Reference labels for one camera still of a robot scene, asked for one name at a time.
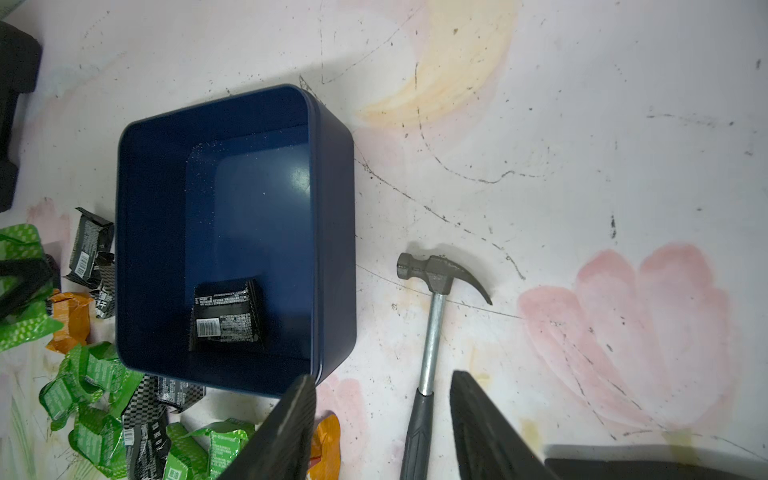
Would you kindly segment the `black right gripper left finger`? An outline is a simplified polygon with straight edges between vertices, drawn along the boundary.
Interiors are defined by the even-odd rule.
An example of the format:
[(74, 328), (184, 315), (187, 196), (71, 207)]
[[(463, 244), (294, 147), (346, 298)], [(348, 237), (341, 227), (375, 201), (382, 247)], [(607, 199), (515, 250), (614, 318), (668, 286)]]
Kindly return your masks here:
[(218, 479), (305, 479), (314, 433), (314, 379), (295, 379)]

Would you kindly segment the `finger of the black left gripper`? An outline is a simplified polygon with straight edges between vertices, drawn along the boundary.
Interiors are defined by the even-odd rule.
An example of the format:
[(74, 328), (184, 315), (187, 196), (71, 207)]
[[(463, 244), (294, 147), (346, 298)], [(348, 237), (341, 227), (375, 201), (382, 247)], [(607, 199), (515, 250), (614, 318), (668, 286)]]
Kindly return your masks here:
[(36, 297), (47, 298), (60, 287), (60, 270), (52, 256), (1, 261), (1, 278), (10, 279), (1, 290), (1, 319), (5, 320)]

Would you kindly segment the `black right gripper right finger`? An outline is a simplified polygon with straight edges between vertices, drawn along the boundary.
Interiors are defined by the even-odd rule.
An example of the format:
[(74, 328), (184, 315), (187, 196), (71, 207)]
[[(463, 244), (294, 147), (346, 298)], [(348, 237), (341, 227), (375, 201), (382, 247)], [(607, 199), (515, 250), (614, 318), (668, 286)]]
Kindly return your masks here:
[(554, 479), (467, 371), (456, 370), (450, 409), (462, 479)]

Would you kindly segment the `orange cookie packet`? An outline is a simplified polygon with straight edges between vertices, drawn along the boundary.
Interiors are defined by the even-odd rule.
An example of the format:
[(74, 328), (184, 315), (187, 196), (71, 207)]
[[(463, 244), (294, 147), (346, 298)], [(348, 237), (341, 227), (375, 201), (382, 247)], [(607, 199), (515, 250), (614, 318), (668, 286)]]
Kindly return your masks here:
[(341, 425), (338, 417), (327, 411), (315, 423), (311, 440), (309, 468), (311, 480), (338, 480), (341, 470)]
[(90, 335), (91, 304), (89, 293), (54, 291), (50, 297), (52, 318), (63, 324), (46, 345), (50, 351), (67, 354), (75, 346), (84, 346)]

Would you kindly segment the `dark cookie packet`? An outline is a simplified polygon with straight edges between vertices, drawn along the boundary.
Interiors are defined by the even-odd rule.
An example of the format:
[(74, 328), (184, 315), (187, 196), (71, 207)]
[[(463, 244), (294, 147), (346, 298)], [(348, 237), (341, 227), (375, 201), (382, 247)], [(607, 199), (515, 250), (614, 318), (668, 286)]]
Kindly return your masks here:
[(116, 308), (116, 269), (113, 262), (98, 266), (100, 283), (96, 290), (91, 292), (94, 300), (94, 312), (98, 319), (107, 319), (114, 316)]

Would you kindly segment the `light green cookie packet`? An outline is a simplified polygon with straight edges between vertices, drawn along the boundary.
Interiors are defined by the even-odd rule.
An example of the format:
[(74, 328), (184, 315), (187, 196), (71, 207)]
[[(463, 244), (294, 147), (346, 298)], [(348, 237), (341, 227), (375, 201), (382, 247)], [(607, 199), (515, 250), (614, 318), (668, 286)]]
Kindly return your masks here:
[(163, 472), (163, 480), (206, 480), (209, 478), (209, 457), (205, 449), (189, 435), (179, 422), (167, 426), (171, 441)]

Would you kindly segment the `black cookie packet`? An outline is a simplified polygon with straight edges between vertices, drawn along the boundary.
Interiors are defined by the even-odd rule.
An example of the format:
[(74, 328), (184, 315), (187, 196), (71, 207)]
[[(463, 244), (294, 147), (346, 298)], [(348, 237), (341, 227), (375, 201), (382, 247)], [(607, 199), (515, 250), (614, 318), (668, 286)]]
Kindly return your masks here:
[(255, 278), (205, 282), (194, 289), (189, 350), (263, 352), (262, 290)]
[(101, 282), (98, 255), (111, 252), (115, 225), (83, 207), (77, 207), (76, 210), (80, 213), (80, 219), (70, 256), (70, 271), (64, 278), (93, 290)]
[(122, 415), (129, 479), (162, 479), (170, 449), (167, 408), (135, 393)]

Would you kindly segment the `small black checkered packet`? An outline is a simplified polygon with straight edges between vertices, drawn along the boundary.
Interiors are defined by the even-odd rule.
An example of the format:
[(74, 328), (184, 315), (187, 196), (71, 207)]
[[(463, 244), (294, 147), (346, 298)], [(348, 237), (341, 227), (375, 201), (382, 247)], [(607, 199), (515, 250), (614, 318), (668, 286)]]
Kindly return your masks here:
[(169, 407), (174, 413), (182, 413), (206, 395), (206, 388), (201, 385), (146, 375), (139, 383), (131, 399), (130, 407), (162, 408)]

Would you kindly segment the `dark blue storage box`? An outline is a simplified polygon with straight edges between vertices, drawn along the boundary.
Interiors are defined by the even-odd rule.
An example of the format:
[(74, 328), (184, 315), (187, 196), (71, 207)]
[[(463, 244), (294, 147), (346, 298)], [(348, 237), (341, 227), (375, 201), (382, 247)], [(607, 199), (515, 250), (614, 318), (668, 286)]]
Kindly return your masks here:
[[(357, 338), (353, 146), (290, 84), (130, 123), (118, 144), (121, 361), (265, 396), (338, 368)], [(196, 297), (247, 282), (262, 339), (195, 346)]]

